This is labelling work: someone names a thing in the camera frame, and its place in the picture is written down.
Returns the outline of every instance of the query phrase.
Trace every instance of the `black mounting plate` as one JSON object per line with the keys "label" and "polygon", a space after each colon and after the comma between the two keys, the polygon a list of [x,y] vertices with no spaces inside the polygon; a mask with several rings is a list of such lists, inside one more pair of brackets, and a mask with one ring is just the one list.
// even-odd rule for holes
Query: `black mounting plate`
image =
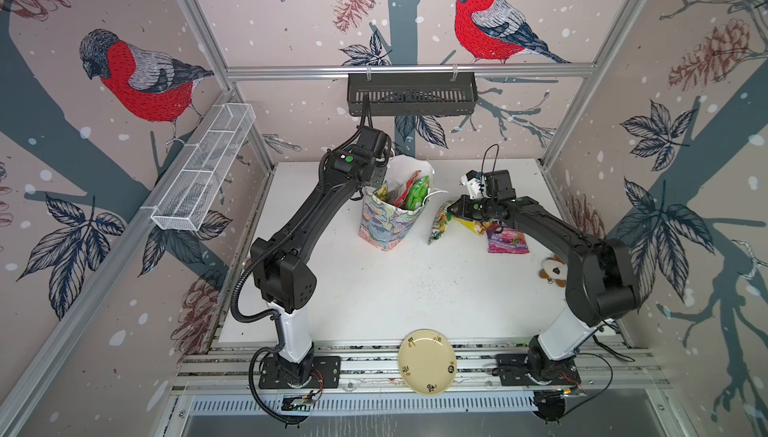
{"label": "black mounting plate", "polygon": [[[259,378],[259,389],[292,389],[287,382],[277,378],[277,357],[273,354],[264,358],[264,373]],[[312,368],[320,371],[322,375],[322,387],[324,389],[337,389],[339,387],[339,374],[341,372],[341,357],[336,355],[315,355],[312,359]],[[320,383],[313,376],[302,389],[319,389]]]}
{"label": "black mounting plate", "polygon": [[[496,355],[496,364],[498,365],[498,377],[502,381],[502,387],[516,387],[520,385],[540,385],[540,383],[528,376],[528,366],[525,363],[527,354],[509,353]],[[563,387],[574,387],[576,383],[581,383],[581,377],[578,369],[571,370],[567,368],[563,374],[568,377],[558,377],[553,379],[547,385],[562,385]]]}

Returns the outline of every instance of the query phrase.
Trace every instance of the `gray floor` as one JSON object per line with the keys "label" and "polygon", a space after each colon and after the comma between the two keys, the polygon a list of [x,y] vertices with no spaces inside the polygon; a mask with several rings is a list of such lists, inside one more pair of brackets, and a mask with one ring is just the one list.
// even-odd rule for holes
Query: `gray floor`
{"label": "gray floor", "polygon": [[[570,399],[568,407],[581,402]],[[568,415],[560,425],[546,425],[532,413],[387,414],[312,417],[300,429],[284,429],[267,416],[200,416],[187,421],[184,437],[208,435],[284,435],[285,437],[535,437],[664,436],[643,390],[609,390]]]}

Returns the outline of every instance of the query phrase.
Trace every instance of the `white table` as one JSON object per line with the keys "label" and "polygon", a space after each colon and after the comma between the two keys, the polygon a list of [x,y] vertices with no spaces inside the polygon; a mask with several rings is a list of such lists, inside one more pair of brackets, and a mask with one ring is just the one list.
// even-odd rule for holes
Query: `white table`
{"label": "white table", "polygon": [[[395,249],[383,252],[358,237],[361,202],[347,202],[317,241],[310,269],[317,289],[306,305],[316,345],[391,345],[415,329],[436,329],[452,343],[527,341],[546,329],[565,307],[564,289],[538,277],[552,256],[526,236],[527,254],[488,253],[488,241],[458,222],[427,245],[440,205],[458,198],[459,178],[480,169],[480,160],[434,161],[438,194]],[[560,217],[534,159],[504,159],[518,196],[528,195]],[[278,164],[256,227],[269,240],[299,209],[317,184],[316,162]],[[240,295],[240,311],[266,308],[249,279]],[[243,324],[228,314],[219,343],[274,343],[274,323]]]}

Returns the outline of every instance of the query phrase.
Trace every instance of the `red bird breast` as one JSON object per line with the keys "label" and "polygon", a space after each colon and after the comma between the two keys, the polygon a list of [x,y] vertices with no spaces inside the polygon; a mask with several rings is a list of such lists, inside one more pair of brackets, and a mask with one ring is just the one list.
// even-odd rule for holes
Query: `red bird breast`
{"label": "red bird breast", "polygon": [[111,72],[110,78],[101,78],[109,90],[135,116],[152,122],[170,122],[184,112],[192,102],[193,82],[166,92],[141,92],[128,84],[128,79],[136,71],[136,61],[128,44],[119,41],[110,47],[107,59]]}
{"label": "red bird breast", "polygon": [[472,13],[486,10],[494,0],[456,0],[456,38],[475,58],[506,60],[525,48],[486,35],[472,21]]}

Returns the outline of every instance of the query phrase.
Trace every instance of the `pink snack package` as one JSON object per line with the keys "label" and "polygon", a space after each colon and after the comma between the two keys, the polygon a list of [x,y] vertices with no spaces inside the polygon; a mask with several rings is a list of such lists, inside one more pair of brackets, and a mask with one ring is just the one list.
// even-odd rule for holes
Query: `pink snack package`
{"label": "pink snack package", "polygon": [[525,234],[515,231],[502,221],[494,221],[485,234],[488,236],[489,253],[528,253]]}

